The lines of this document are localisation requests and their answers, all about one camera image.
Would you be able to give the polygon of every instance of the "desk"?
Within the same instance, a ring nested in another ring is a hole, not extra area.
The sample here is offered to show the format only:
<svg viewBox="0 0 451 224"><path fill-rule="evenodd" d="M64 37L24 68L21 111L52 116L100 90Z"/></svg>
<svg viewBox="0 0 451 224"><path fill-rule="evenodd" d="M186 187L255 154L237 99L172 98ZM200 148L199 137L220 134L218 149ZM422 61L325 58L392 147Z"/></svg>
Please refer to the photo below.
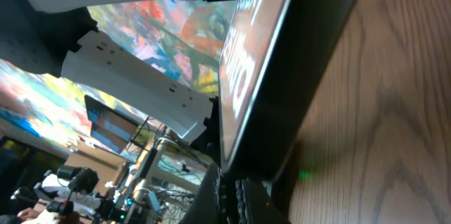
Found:
<svg viewBox="0 0 451 224"><path fill-rule="evenodd" d="M451 0L357 0L294 153L293 224L451 223Z"/></svg>

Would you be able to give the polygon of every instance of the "hand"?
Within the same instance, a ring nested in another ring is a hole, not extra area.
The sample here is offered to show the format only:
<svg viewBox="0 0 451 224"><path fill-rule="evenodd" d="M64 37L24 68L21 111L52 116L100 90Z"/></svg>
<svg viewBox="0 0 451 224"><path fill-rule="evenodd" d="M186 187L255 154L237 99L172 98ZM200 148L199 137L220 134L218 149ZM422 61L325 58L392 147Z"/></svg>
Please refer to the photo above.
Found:
<svg viewBox="0 0 451 224"><path fill-rule="evenodd" d="M58 220L58 224L82 224L80 215L77 212L69 213L65 216L55 216L54 220Z"/></svg>
<svg viewBox="0 0 451 224"><path fill-rule="evenodd" d="M26 221L27 219L36 219L40 214L40 212L32 208L27 208L23 211L20 211L17 217L19 217L22 221Z"/></svg>

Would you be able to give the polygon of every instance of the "wooden table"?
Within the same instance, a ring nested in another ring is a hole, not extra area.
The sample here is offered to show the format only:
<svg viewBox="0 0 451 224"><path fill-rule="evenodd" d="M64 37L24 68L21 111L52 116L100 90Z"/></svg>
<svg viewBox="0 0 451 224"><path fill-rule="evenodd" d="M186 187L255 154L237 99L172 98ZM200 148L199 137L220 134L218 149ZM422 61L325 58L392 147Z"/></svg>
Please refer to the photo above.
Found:
<svg viewBox="0 0 451 224"><path fill-rule="evenodd" d="M451 223L451 0L357 0L289 165L295 223Z"/></svg>

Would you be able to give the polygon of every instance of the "computer screen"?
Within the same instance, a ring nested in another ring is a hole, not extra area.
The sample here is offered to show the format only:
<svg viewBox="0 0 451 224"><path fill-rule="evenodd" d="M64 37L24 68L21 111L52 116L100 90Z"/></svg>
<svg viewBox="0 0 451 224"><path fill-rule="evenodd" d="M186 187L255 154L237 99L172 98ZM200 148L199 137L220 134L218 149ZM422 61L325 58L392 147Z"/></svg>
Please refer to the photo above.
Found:
<svg viewBox="0 0 451 224"><path fill-rule="evenodd" d="M125 141L130 141L138 124L103 103L85 95L88 119Z"/></svg>
<svg viewBox="0 0 451 224"><path fill-rule="evenodd" d="M219 67L221 140L226 161L252 108L284 5L285 0L237 0Z"/></svg>
<svg viewBox="0 0 451 224"><path fill-rule="evenodd" d="M115 151L118 154L122 152L122 150L127 146L128 143L125 140L113 134L111 131L99 127L94 123L92 124L91 127L91 137L99 140L106 147Z"/></svg>

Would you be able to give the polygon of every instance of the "colorful mural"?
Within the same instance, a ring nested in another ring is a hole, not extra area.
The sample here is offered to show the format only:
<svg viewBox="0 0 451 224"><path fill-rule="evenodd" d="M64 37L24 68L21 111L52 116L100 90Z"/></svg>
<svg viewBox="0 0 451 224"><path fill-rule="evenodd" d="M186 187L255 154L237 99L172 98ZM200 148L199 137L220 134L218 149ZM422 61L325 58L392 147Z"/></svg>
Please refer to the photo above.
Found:
<svg viewBox="0 0 451 224"><path fill-rule="evenodd" d="M93 6L89 11L99 29L124 49L174 80L214 96L218 94L218 61L234 9L233 1L160 0ZM147 117L89 86L26 73L7 61L0 60L0 79L0 128L4 134L13 125L63 153L68 154L68 146L80 138L109 150L89 136L85 94L112 108L123 106L136 116ZM157 120L149 123L159 126ZM121 153L129 159L135 154Z"/></svg>

